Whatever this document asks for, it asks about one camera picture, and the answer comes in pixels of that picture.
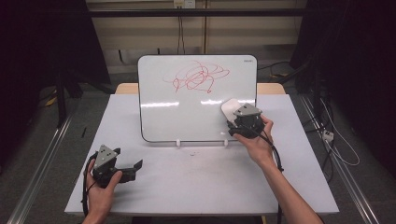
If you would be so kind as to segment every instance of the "white cable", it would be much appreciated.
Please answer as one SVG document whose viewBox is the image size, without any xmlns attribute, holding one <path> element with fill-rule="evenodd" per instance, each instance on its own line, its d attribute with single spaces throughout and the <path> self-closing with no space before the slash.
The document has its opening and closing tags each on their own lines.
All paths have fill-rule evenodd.
<svg viewBox="0 0 396 224">
<path fill-rule="evenodd" d="M 336 157 L 338 157 L 338 159 L 340 159 L 343 163 L 351 165 L 351 166 L 357 166 L 359 165 L 359 163 L 361 163 L 361 158 L 359 158 L 358 153 L 356 153 L 355 149 L 348 143 L 348 141 L 343 137 L 343 135 L 340 134 L 340 132 L 338 132 L 337 128 L 335 127 L 334 123 L 332 122 L 332 118 L 330 116 L 329 110 L 327 110 L 327 106 L 324 104 L 323 100 L 320 99 L 320 101 L 322 102 L 324 109 L 326 110 L 327 115 L 329 116 L 329 121 L 332 123 L 332 126 L 334 127 L 335 131 L 340 135 L 340 137 L 349 145 L 350 149 L 353 151 L 353 153 L 355 153 L 356 158 L 358 159 L 358 161 L 356 163 L 351 163 L 348 161 L 345 161 L 340 154 L 338 154 L 337 152 L 334 151 L 334 149 L 332 149 L 332 147 L 330 146 L 329 142 L 327 140 L 325 140 L 325 142 L 327 143 L 327 145 L 329 146 L 330 150 L 334 153 L 334 155 Z"/>
</svg>

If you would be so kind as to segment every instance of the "table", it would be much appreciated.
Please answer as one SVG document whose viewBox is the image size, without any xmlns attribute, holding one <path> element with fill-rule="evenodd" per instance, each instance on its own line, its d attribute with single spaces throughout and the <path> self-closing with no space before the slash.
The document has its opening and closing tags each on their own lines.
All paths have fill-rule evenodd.
<svg viewBox="0 0 396 224">
<path fill-rule="evenodd" d="M 273 137 L 284 175 L 319 214 L 338 212 L 292 102 L 277 84 L 258 84 L 257 107 L 275 122 Z M 102 144 L 120 147 L 116 167 L 141 159 L 135 182 L 120 184 L 111 213 L 122 216 L 257 216 L 277 212 L 276 198 L 261 169 L 238 142 L 224 146 L 162 147 L 140 135 L 136 84 L 111 95 L 90 156 Z M 82 215 L 80 176 L 65 212 Z"/>
</svg>

